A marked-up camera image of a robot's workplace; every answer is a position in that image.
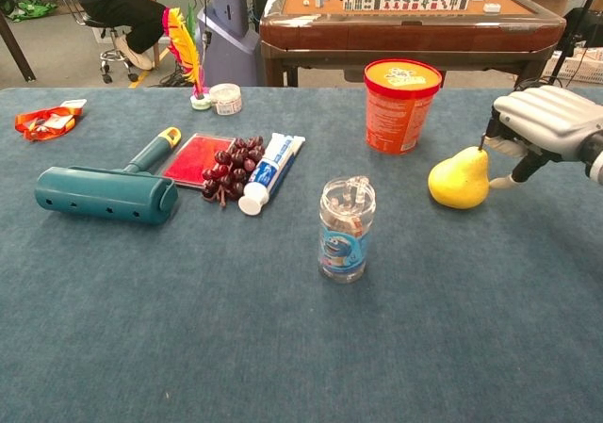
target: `toothpaste tube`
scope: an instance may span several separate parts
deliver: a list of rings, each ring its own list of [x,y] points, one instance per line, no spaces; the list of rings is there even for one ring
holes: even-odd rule
[[[295,156],[305,142],[299,136],[272,133],[264,156],[255,167],[238,199],[238,207],[248,216],[256,216],[285,178]]]

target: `pear stem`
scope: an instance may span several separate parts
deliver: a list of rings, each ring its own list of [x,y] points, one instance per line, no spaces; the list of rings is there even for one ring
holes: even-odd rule
[[[480,146],[478,147],[478,151],[481,151],[483,149],[483,143],[485,142],[485,140],[486,140],[486,133],[483,133],[481,135],[481,141],[480,141]]]

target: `yellow pear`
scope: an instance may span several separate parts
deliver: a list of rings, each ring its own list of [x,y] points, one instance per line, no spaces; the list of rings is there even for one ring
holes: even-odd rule
[[[469,147],[437,164],[427,180],[440,204],[456,209],[477,206],[488,196],[488,153]]]

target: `black pants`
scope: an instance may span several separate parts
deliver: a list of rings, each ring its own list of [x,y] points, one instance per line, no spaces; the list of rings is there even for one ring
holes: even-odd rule
[[[128,25],[132,31],[126,35],[128,46],[135,53],[143,53],[163,35],[165,6],[150,0],[106,0],[82,4],[88,15],[109,25]]]

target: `orange container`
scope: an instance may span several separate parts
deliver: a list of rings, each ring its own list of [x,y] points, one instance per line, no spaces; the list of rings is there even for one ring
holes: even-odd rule
[[[411,152],[442,74],[424,63],[392,58],[369,64],[365,84],[368,145],[395,155]]]

